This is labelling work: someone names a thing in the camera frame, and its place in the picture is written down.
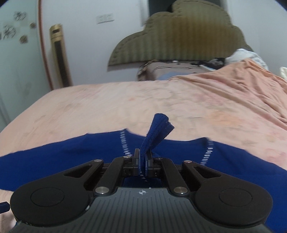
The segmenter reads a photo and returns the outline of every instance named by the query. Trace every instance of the olive green headboard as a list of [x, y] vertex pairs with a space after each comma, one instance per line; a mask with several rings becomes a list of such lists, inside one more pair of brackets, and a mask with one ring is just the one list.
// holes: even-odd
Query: olive green headboard
[[158, 12], [143, 31], [124, 38], [109, 65], [157, 60], [228, 57], [236, 49], [252, 51], [223, 8], [202, 0], [177, 0], [173, 12]]

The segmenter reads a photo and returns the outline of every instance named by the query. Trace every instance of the blue clip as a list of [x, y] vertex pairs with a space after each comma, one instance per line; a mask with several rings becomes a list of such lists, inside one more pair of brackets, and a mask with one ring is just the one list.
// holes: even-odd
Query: blue clip
[[10, 210], [10, 205], [8, 202], [1, 202], [0, 203], [0, 213], [5, 213]]

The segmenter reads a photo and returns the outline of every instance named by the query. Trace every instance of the zipper teeth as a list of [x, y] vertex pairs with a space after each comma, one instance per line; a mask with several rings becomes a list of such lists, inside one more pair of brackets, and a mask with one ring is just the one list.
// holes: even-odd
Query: zipper teeth
[[210, 138], [207, 138], [207, 140], [208, 140], [207, 150], [206, 150], [206, 152], [205, 152], [205, 154], [203, 156], [203, 159], [201, 160], [201, 163], [200, 163], [203, 166], [206, 165], [211, 153], [213, 152], [213, 145], [214, 145], [213, 141], [211, 141]]
[[132, 156], [132, 154], [129, 152], [129, 148], [127, 146], [127, 139], [125, 137], [125, 130], [124, 129], [120, 130], [120, 140], [122, 143], [122, 148], [123, 148], [124, 154]]

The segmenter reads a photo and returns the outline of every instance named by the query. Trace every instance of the blue cloth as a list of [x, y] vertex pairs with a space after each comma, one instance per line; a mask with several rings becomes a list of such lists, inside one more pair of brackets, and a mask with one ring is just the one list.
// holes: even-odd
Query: blue cloth
[[[144, 137], [124, 130], [128, 150], [133, 154], [140, 148]], [[163, 140], [153, 152], [170, 158], [175, 164], [183, 160], [200, 163], [208, 141], [199, 138], [192, 141]], [[106, 163], [123, 156], [120, 131], [86, 134], [66, 141], [52, 143], [34, 149], [19, 151], [0, 157], [0, 189], [15, 191], [27, 182], [55, 174], [93, 159]], [[287, 171], [275, 164], [263, 161], [245, 150], [214, 142], [214, 149], [207, 167], [258, 184], [273, 198], [273, 209], [266, 225], [275, 233], [287, 230]]]
[[150, 130], [140, 148], [140, 169], [143, 175], [146, 173], [146, 152], [154, 149], [174, 129], [168, 121], [168, 117], [162, 113], [154, 115]]

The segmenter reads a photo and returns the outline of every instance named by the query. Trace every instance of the light switch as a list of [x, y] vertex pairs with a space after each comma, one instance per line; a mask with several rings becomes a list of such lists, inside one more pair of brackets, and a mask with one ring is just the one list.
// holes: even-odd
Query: light switch
[[105, 15], [98, 15], [97, 16], [97, 23], [100, 24], [100, 23], [103, 23], [106, 21], [106, 17]]
[[114, 14], [113, 13], [106, 14], [106, 20], [107, 21], [114, 21]]
[[97, 23], [104, 23], [104, 22], [109, 22], [109, 21], [114, 21], [114, 14], [105, 14], [105, 15], [98, 15], [97, 16]]

